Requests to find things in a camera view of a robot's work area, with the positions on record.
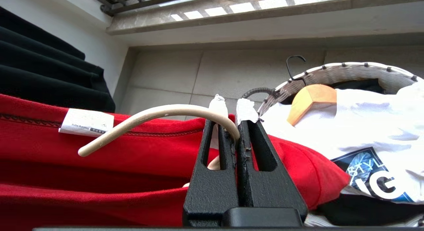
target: curved plastic hook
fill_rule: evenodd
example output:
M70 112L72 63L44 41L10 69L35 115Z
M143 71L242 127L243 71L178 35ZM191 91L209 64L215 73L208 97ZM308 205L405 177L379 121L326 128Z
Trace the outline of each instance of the curved plastic hook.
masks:
M295 79L295 78L293 78L293 75L291 74L291 71L290 71L290 68L289 68L289 59L291 59L291 58L294 58L294 57L298 57L299 59L301 59L301 60L303 60L303 62L306 62L306 59L303 57L303 56L301 56L301 55L292 55L292 56L290 56L290 57L288 57L287 59L286 59L286 66L287 66L287 71L289 72L289 75L290 75L290 78L291 78L291 80L302 80L303 81L303 83L305 84L305 86L307 85L306 84L306 81L305 81L305 79L304 78L298 78L298 79Z
M222 125L230 133L235 141L236 147L238 146L240 133L237 126L228 117L207 107L190 104L173 104L153 107L130 116L120 124L116 125L116 127L81 147L78 150L78 154L82 157L88 156L143 122L175 115L196 116L214 121L215 123Z

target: shirt tag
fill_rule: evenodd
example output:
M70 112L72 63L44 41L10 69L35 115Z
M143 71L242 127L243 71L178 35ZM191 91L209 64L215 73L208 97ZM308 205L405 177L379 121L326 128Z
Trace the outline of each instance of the shirt tag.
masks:
M70 108L59 132L99 137L113 128L113 120L114 116L107 113Z

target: black fabric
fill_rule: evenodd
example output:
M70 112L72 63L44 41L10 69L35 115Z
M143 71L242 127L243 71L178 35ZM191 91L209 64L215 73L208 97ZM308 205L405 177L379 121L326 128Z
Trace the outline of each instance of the black fabric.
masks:
M115 104L107 92L95 91L4 65L0 65L0 78L2 94L61 107L114 112L111 108L114 108Z
M81 58L84 54L71 45L0 8L1 93L60 107L114 112L103 69Z
M317 209L333 225L386 225L424 213L424 205L397 204L363 195L340 194Z
M328 86L334 89L336 88L337 89L360 89L360 90L366 90L371 92L378 92L381 94L384 93L384 89L378 83L378 79L347 81L347 82L334 83ZM281 101L280 103L284 105L292 104L296 94L290 95L289 97L287 97L285 100Z
M31 38L35 41L56 48L60 51L73 55L79 59L85 59L85 54L77 50L72 45L53 36L45 30L35 26L17 15L0 7L0 27L14 31L20 35Z

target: metal hanger hook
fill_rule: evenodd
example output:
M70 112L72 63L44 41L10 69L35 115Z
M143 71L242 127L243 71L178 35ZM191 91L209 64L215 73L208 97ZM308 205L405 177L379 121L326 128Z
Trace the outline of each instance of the metal hanger hook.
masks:
M292 55L292 56L288 57L286 59L286 66L287 66L287 71L289 72L290 78L293 81L294 80L302 80L303 83L305 84L305 86L307 86L305 79L303 79L303 78L295 79L295 78L293 78L293 75L291 74L291 71L290 71L290 68L289 68L289 59L294 58L294 57L298 57L299 59L303 60L303 62L306 62L306 59L303 56L301 56L301 55Z

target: wooden hanger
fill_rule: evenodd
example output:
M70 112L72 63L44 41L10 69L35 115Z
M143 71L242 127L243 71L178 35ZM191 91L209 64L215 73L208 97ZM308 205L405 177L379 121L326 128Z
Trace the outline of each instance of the wooden hanger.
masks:
M287 70L289 72L291 80L302 80L305 84L305 87L301 89L293 99L292 107L290 109L289 117L287 121L292 125L296 125L300 119L309 111L309 109L316 103L326 103L326 104L336 104L337 103L337 93L336 90L332 87L325 85L306 85L306 81L303 78L293 78L288 60L298 57L306 62L306 59L300 55L290 56L286 60Z

